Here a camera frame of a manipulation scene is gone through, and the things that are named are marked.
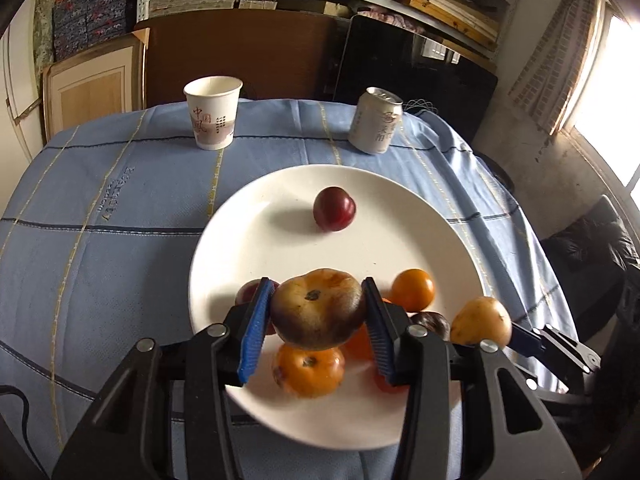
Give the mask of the tan round potato fruit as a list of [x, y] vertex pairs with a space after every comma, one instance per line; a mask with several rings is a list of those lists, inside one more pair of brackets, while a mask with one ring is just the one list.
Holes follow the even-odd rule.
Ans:
[[512, 321], [504, 305], [492, 297], [478, 297], [465, 304], [450, 325], [453, 344], [479, 344], [489, 339], [499, 348], [508, 345], [512, 336]]

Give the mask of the orange persimmon fruit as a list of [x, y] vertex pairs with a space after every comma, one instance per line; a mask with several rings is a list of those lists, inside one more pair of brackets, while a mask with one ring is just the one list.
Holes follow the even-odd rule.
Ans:
[[394, 278], [390, 301], [407, 312], [420, 312], [431, 305], [435, 294], [435, 282], [431, 274], [422, 269], [408, 269]]

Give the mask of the dark purple plum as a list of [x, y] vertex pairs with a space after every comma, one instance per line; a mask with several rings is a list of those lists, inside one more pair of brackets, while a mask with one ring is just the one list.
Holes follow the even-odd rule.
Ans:
[[352, 196], [338, 186], [324, 188], [312, 207], [314, 221], [324, 232], [346, 229], [355, 220], [356, 212], [357, 206]]

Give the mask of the black leather chair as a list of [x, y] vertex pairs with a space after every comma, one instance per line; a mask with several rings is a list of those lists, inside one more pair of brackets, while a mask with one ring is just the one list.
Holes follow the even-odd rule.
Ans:
[[540, 242], [570, 307], [578, 337], [586, 341], [615, 314], [627, 270], [639, 254], [608, 196]]

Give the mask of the white oval plate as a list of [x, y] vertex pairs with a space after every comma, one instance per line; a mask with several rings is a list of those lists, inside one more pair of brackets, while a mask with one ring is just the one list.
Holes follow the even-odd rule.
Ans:
[[[357, 206], [352, 224], [337, 232], [322, 231], [312, 214], [329, 186], [345, 190]], [[425, 270], [435, 282], [432, 307], [447, 318], [483, 292], [480, 267], [432, 200], [366, 170], [297, 166], [245, 185], [208, 222], [190, 270], [192, 327], [222, 321], [236, 292], [254, 278], [283, 282], [319, 268], [373, 278], [381, 292], [400, 272]], [[399, 441], [407, 397], [381, 391], [370, 362], [349, 360], [334, 393], [299, 399], [272, 377], [280, 344], [267, 337], [248, 383], [229, 389], [240, 408], [279, 434], [320, 448], [368, 450]]]

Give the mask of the blue checked tablecloth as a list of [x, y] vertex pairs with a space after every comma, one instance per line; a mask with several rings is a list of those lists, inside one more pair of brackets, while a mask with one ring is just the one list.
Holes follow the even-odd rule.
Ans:
[[18, 442], [51, 470], [131, 346], [190, 335], [188, 274], [202, 229], [239, 188], [306, 164], [382, 174], [432, 200], [483, 285], [526, 327], [574, 335], [558, 280], [521, 206], [453, 128], [406, 115], [381, 156], [347, 140], [350, 105], [244, 101], [232, 144], [195, 144], [186, 104], [107, 116], [57, 134], [1, 216], [1, 401]]

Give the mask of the white drink can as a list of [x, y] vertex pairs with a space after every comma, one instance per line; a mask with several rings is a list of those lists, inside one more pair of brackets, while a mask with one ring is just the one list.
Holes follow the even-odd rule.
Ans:
[[358, 101], [349, 129], [349, 143], [363, 153], [384, 154], [401, 116], [402, 101], [399, 96], [378, 87], [368, 87]]

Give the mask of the white paper cup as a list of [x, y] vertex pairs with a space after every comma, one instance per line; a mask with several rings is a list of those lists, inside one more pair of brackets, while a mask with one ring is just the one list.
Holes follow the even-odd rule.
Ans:
[[183, 88], [196, 144], [218, 151], [233, 140], [243, 81], [232, 76], [207, 76]]

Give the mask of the framed wooden panel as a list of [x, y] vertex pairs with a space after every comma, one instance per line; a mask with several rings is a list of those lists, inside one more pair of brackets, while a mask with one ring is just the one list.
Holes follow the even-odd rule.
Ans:
[[42, 73], [44, 135], [111, 114], [145, 107], [145, 58], [150, 30], [142, 28], [47, 66]]

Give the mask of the brown wooden board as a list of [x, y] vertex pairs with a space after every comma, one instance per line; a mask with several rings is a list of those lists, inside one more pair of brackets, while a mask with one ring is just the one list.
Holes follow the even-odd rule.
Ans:
[[282, 10], [210, 10], [150, 18], [145, 104], [182, 101], [183, 87], [205, 76], [243, 81], [241, 96], [312, 99], [326, 93], [340, 62], [340, 22]]

